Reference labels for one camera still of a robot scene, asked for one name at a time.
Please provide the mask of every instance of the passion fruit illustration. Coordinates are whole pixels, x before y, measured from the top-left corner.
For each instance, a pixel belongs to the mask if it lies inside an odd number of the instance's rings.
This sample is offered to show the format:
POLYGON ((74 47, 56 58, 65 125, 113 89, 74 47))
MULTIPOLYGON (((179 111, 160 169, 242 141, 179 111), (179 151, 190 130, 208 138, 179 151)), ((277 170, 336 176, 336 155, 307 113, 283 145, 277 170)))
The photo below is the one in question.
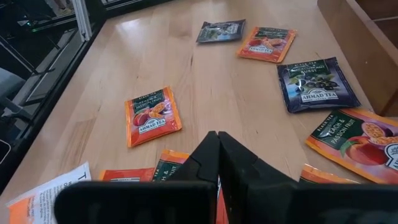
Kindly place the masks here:
POLYGON ((268 43, 270 43, 274 47, 280 45, 283 42, 284 42, 284 40, 279 39, 279 38, 278 39, 269 39, 268 40, 268 43))
POLYGON ((372 122, 364 122, 362 125, 363 132, 369 136, 370 138, 379 138, 379 137, 391 137, 392 131, 388 128, 382 128, 381 126, 372 123, 372 122))
POLYGON ((249 41, 249 45, 250 46, 258 46, 258 45, 260 45, 262 43, 262 40, 261 39, 254 39, 254 40, 250 40, 249 41))
POLYGON ((165 111, 165 110, 166 110, 166 103, 165 102, 160 102, 160 103, 156 104, 156 106, 154 106, 152 108, 152 112, 159 113, 159 114, 161 112, 165 111))
POLYGON ((163 117, 163 115, 161 115, 161 114, 159 114, 159 113, 156 113, 156 112, 153 112, 153 111, 151 111, 151 112, 149 112, 149 117, 151 117, 151 118, 162 118, 162 117, 163 117))

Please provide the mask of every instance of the wooden table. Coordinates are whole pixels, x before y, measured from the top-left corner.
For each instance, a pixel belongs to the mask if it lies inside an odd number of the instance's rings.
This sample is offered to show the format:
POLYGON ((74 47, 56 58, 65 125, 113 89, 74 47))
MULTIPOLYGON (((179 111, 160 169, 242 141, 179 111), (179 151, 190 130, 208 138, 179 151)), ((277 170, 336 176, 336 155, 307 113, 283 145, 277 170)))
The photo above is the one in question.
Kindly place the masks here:
POLYGON ((254 26, 297 29, 283 63, 336 56, 370 108, 316 0, 175 0, 106 22, 14 177, 0 197, 19 194, 90 163, 102 169, 154 167, 162 149, 192 152, 208 131, 227 131, 261 159, 298 180, 304 163, 363 181, 304 144, 329 111, 289 114, 276 65, 237 58, 241 42, 197 45, 203 21, 246 19, 254 26), (124 101, 170 85, 183 129, 126 147, 124 101))

